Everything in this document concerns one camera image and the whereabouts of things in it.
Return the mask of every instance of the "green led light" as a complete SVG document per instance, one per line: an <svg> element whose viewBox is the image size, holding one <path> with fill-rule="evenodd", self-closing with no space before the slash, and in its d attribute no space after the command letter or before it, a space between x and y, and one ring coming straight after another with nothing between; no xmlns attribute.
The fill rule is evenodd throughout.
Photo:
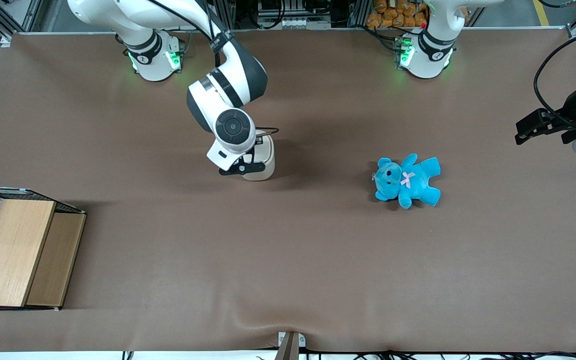
<svg viewBox="0 0 576 360"><path fill-rule="evenodd" d="M401 62L400 65L401 66L409 66L410 65L410 60L412 59L412 56L415 54L415 48L413 45L410 45L406 51L404 51L401 54Z"/></svg>
<svg viewBox="0 0 576 360"><path fill-rule="evenodd" d="M176 52L166 51L166 57L173 69L179 68L179 55Z"/></svg>
<svg viewBox="0 0 576 360"><path fill-rule="evenodd" d="M132 68L133 68L135 71L137 71L137 64L135 64L135 59L134 59L133 55L132 55L130 52L128 52L128 57L130 58L130 62L132 63Z"/></svg>

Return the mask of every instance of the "wooden panel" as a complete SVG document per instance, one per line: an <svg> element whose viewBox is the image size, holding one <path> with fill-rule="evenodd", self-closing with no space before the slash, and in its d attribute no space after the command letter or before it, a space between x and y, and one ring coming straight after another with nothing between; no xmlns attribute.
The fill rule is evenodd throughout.
<svg viewBox="0 0 576 360"><path fill-rule="evenodd" d="M26 305L61 306L80 246L86 214L56 212L52 217Z"/></svg>
<svg viewBox="0 0 576 360"><path fill-rule="evenodd" d="M54 211L54 201L1 202L0 306L25 305Z"/></svg>

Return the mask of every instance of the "teddy bear leg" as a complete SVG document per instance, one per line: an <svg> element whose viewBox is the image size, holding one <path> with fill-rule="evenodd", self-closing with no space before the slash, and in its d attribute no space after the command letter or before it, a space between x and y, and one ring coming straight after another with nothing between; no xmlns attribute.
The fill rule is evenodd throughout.
<svg viewBox="0 0 576 360"><path fill-rule="evenodd" d="M421 194L419 200L421 200L425 204L430 205L431 207L434 207L435 205L437 205L437 202L439 201L439 197L441 195L442 192L439 189L428 186Z"/></svg>
<svg viewBox="0 0 576 360"><path fill-rule="evenodd" d="M439 166L439 160L436 157L423 160L420 165L426 175L428 175L428 178L438 176L442 173L442 168Z"/></svg>

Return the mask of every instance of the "yellow floor line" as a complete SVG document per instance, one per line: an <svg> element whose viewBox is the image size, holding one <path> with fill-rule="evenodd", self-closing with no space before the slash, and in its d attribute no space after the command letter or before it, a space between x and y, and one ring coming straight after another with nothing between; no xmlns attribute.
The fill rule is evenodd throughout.
<svg viewBox="0 0 576 360"><path fill-rule="evenodd" d="M539 18L539 23L542 27L548 27L550 23L548 22L548 17L546 17L546 10L544 10L544 5L537 0L532 0L534 4L534 9L537 11L537 18Z"/></svg>

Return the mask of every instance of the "wooden box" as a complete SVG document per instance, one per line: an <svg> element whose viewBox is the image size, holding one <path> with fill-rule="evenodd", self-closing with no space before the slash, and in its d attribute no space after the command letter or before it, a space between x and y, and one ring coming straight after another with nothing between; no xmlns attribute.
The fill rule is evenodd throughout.
<svg viewBox="0 0 576 360"><path fill-rule="evenodd" d="M0 187L0 309L64 305L85 222L71 205Z"/></svg>

